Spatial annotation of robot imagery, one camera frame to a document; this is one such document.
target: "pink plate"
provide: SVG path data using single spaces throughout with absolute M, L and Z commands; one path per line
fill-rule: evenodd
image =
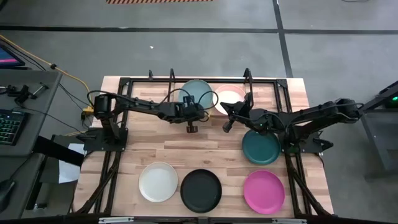
M 224 103 L 236 103 L 238 101 L 244 101 L 245 92 L 234 85 L 222 85 L 218 87 L 215 91 L 218 95 L 218 103 L 216 105 L 216 109 L 222 113 L 227 115 L 224 108 L 220 105 L 220 102 Z M 213 103 L 217 102 L 217 96 L 213 95 Z
M 282 182 L 267 170 L 254 171 L 246 178 L 243 195 L 254 211 L 265 215 L 278 212 L 285 200 Z

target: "desk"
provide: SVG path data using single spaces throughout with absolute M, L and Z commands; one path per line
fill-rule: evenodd
M 24 105 L 30 109 L 47 113 L 54 94 L 61 79 L 57 72 L 41 72 L 27 70 L 0 70 L 0 85 L 14 85 L 18 90 L 23 85 L 29 86 L 29 91 L 38 89 L 39 82 L 49 86 L 49 89 L 42 92 L 36 100 L 28 99 Z M 11 110 L 17 105 L 14 99 L 7 95 L 0 95 L 0 108 Z M 30 115 L 25 128 L 21 133 L 15 146 L 0 145 L 0 181 L 9 179 L 11 174 L 21 165 L 32 152 L 37 136 L 42 128 L 45 115 L 35 111 L 25 111 Z M 16 186 L 11 193 L 9 206 L 0 213 L 0 220 L 20 218 L 34 184 L 38 178 L 39 169 L 44 159 L 42 154 L 34 154 L 29 161 L 18 171 L 14 180 Z
M 120 77 L 104 77 L 102 90 L 117 92 Z M 308 99 L 303 79 L 288 78 L 289 95 L 294 111 L 308 108 Z M 162 100 L 168 89 L 168 83 L 135 83 L 133 96 L 143 100 Z M 172 85 L 179 88 L 183 83 Z M 211 83 L 214 89 L 221 85 Z M 238 84 L 241 88 L 248 85 Z M 276 111 L 275 95 L 272 85 L 253 84 L 255 108 Z M 177 99 L 178 93 L 172 95 Z M 283 156 L 267 166 L 250 163 L 241 150 L 241 140 L 248 130 L 241 124 L 234 124 L 229 134 L 224 133 L 222 125 L 225 117 L 210 111 L 209 122 L 195 123 L 199 132 L 186 133 L 187 124 L 169 124 L 155 116 L 129 112 L 127 127 L 129 138 L 127 147 L 122 153 L 118 181 L 113 201 L 112 215 L 125 216 L 158 216 L 158 217 L 293 217 L 292 201 L 287 178 L 286 164 Z M 100 127 L 94 121 L 94 127 Z M 87 158 L 81 168 L 81 174 L 75 192 L 75 206 L 80 208 L 97 187 L 103 152 L 94 152 Z M 317 200 L 329 212 L 333 212 L 325 172 L 321 160 L 313 154 L 303 154 L 303 167 L 308 188 Z M 172 165 L 178 174 L 177 192 L 162 203 L 147 201 L 139 192 L 138 178 L 149 164 L 163 161 Z M 204 214 L 197 214 L 187 209 L 180 198 L 180 184 L 183 178 L 194 169 L 208 169 L 218 176 L 223 188 L 223 196 L 218 206 Z M 261 215 L 249 208 L 243 199 L 243 182 L 253 171 L 267 169 L 276 174 L 285 187 L 285 202 L 282 210 L 272 215 Z M 303 209 L 302 193 L 296 185 L 300 208 Z

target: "black plate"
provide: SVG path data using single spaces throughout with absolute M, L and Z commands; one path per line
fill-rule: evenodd
M 197 169 L 189 173 L 181 184 L 181 199 L 191 211 L 205 213 L 213 210 L 220 202 L 220 180 L 214 173 Z

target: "wooden tabletop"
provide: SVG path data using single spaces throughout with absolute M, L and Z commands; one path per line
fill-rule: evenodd
M 104 77 L 102 90 L 117 92 L 121 77 Z M 302 78 L 288 78 L 289 95 L 293 111 L 308 108 L 308 99 Z M 180 88 L 183 83 L 172 85 Z M 222 84 L 210 83 L 212 89 Z M 237 85 L 248 91 L 248 85 Z M 159 102 L 167 95 L 168 83 L 135 83 L 133 96 L 142 100 Z M 276 111 L 274 88 L 270 84 L 253 84 L 254 107 Z M 178 92 L 170 98 L 177 100 Z M 122 155 L 118 181 L 114 195 L 112 215 L 125 216 L 166 216 L 166 217 L 293 217 L 292 200 L 284 156 L 266 166 L 250 163 L 241 150 L 241 140 L 248 130 L 235 123 L 227 134 L 222 125 L 227 121 L 215 109 L 209 111 L 208 122 L 196 122 L 199 131 L 188 134 L 187 124 L 169 124 L 156 116 L 129 112 L 127 127 L 129 138 Z M 93 126 L 101 126 L 94 121 Z M 79 209 L 94 192 L 100 179 L 104 152 L 92 153 L 81 167 L 81 174 L 75 192 L 75 209 Z M 323 207 L 333 212 L 325 172 L 320 158 L 313 154 L 303 154 L 303 167 L 308 188 Z M 153 203 L 146 200 L 138 188 L 142 170 L 157 161 L 169 163 L 178 174 L 178 188 L 172 198 L 165 202 Z M 180 184 L 183 178 L 195 169 L 208 169 L 220 179 L 223 195 L 218 206 L 204 214 L 191 212 L 180 197 Z M 243 182 L 255 170 L 266 169 L 273 172 L 285 187 L 285 201 L 282 209 L 272 215 L 261 215 L 251 210 L 243 198 Z M 300 208 L 304 211 L 302 193 L 296 184 Z M 104 191 L 106 201 L 108 189 Z

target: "gray floor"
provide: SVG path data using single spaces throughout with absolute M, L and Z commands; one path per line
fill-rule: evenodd
M 281 0 L 286 29 L 398 29 L 398 1 Z M 35 26 L 276 28 L 271 0 L 216 0 L 179 4 L 107 5 L 99 0 L 13 0 L 0 22 Z M 285 77 L 277 34 L 71 33 L 3 31 L 27 50 L 80 77 L 91 90 L 104 75 Z M 286 35 L 294 77 L 304 78 L 312 106 L 340 97 L 358 102 L 397 80 L 396 35 Z M 64 77 L 67 89 L 85 89 Z M 50 114 L 83 129 L 79 109 L 58 91 Z M 74 130 L 47 118 L 42 135 Z M 396 182 L 369 183 L 377 167 L 361 123 L 337 124 L 323 138 L 331 200 L 341 217 L 398 222 Z

